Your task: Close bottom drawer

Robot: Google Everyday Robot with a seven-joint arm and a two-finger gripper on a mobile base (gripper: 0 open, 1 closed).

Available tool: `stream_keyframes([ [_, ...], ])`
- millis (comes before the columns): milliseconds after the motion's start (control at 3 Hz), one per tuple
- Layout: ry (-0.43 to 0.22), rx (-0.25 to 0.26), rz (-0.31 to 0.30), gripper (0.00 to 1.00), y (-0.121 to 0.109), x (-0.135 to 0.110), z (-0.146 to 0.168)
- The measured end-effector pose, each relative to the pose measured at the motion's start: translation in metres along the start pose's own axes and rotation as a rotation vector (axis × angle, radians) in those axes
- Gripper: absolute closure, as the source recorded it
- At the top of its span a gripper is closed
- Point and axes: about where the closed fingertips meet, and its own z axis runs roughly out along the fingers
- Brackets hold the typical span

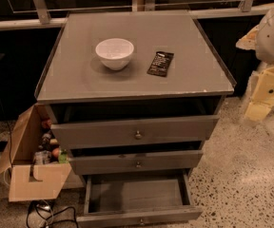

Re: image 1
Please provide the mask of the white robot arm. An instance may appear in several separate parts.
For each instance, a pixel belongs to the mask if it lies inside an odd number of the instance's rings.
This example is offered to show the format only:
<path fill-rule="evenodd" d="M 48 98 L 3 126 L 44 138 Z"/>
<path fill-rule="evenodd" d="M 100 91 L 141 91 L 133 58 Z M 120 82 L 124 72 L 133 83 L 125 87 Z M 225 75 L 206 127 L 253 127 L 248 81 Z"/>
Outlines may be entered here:
<path fill-rule="evenodd" d="M 236 47 L 254 50 L 256 57 L 267 64 L 258 74 L 245 116 L 251 121 L 263 120 L 274 107 L 274 7 L 260 23 L 238 40 Z"/>

